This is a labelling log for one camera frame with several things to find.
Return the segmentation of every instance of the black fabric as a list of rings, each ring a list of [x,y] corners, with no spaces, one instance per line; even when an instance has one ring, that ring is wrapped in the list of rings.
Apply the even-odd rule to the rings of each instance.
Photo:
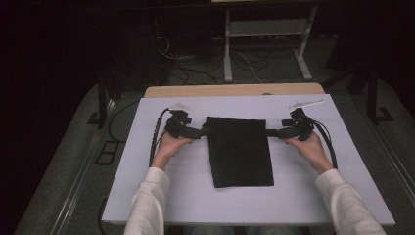
[[[265,120],[207,117],[204,127],[214,187],[274,185]]]

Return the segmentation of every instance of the person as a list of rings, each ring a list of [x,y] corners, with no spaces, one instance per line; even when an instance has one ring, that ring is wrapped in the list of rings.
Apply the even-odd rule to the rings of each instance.
[[[134,193],[130,217],[124,230],[125,235],[164,233],[163,214],[169,187],[169,178],[164,171],[169,160],[179,152],[180,148],[193,141],[192,139],[176,139],[168,132],[163,135],[152,165]],[[321,140],[316,133],[312,132],[305,141],[295,138],[285,141],[296,147],[300,155],[318,172],[319,176],[315,183],[323,195],[338,235],[386,234],[364,205],[357,190],[346,183],[328,161]],[[205,228],[208,228],[212,234],[234,234],[231,227],[206,226]],[[188,232],[196,233],[205,228],[190,227]],[[299,231],[292,227],[252,227],[247,230],[247,233],[299,234]]]

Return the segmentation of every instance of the table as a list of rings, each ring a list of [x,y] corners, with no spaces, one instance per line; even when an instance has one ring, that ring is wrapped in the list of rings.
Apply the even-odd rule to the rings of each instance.
[[[288,90],[298,94],[287,95]],[[333,100],[315,83],[149,88],[138,106],[102,219],[111,223],[124,223],[128,219],[132,195],[147,172],[157,117],[166,106],[177,102],[189,106],[192,127],[202,126],[206,116],[218,116],[265,118],[267,128],[281,128],[280,120],[290,118],[290,105],[320,99],[324,100],[323,104],[304,108],[304,111],[330,130],[341,174],[357,188],[381,224],[394,224]],[[331,217],[314,186],[316,172],[296,149],[277,138],[269,138],[268,142],[275,181],[272,187],[215,189],[206,138],[185,146],[166,170],[171,184],[165,223],[244,226],[330,223]]]

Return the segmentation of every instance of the black wall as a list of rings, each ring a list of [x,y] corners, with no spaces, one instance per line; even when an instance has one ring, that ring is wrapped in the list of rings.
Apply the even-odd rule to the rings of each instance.
[[[2,3],[0,224],[12,234],[96,83],[82,16],[65,1]]]

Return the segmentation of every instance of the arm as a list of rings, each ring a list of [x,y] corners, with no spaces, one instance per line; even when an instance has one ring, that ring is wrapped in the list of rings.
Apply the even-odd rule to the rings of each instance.
[[[323,194],[336,232],[343,234],[385,234],[382,226],[364,205],[357,190],[346,183],[324,153],[321,140],[314,132],[305,141],[286,139],[320,174],[316,185]]]
[[[191,139],[175,139],[166,132],[160,142],[147,175],[132,198],[130,217],[124,234],[163,234],[164,208],[169,186],[164,170],[180,148]]]

